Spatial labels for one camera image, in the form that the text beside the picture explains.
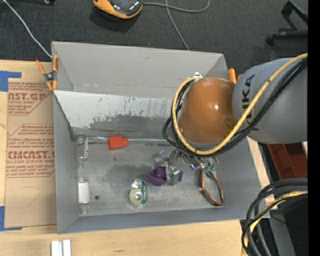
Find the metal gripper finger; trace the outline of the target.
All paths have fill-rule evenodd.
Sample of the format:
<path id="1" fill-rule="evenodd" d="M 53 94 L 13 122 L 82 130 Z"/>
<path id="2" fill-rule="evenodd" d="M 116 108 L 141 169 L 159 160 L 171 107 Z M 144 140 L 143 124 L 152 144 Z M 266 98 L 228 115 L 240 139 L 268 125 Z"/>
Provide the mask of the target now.
<path id="1" fill-rule="evenodd" d="M 170 155 L 167 154 L 165 150 L 161 150 L 160 152 L 154 154 L 152 159 L 155 167 L 164 167 L 171 160 Z"/>
<path id="2" fill-rule="evenodd" d="M 173 164 L 168 164 L 165 168 L 165 184 L 174 186 L 181 181 L 181 170 Z"/>

